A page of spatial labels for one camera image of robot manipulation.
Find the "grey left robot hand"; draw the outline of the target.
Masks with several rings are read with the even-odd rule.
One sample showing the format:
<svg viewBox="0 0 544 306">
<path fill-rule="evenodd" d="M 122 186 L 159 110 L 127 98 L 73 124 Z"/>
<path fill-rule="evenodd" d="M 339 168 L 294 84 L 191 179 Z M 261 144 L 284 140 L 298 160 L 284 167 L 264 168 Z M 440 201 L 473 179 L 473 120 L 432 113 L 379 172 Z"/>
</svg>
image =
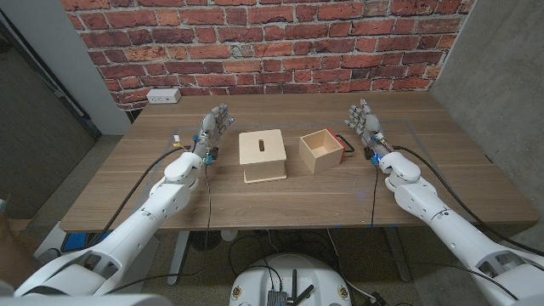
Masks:
<svg viewBox="0 0 544 306">
<path fill-rule="evenodd" d="M 217 155 L 220 139 L 233 121 L 225 103 L 212 108 L 201 121 L 193 153 L 202 158 Z"/>
</svg>

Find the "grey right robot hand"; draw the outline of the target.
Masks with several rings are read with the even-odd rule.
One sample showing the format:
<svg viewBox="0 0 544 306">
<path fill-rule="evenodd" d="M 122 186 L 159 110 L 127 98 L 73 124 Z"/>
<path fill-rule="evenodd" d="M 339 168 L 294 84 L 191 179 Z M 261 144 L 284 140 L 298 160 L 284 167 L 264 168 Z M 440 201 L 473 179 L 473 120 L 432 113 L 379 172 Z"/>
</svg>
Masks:
<svg viewBox="0 0 544 306">
<path fill-rule="evenodd" d="M 385 139 L 381 123 L 365 99 L 360 100 L 360 106 L 351 105 L 348 117 L 349 119 L 344 122 L 359 136 L 365 146 L 367 160 L 378 164 L 384 156 L 394 150 Z"/>
</svg>

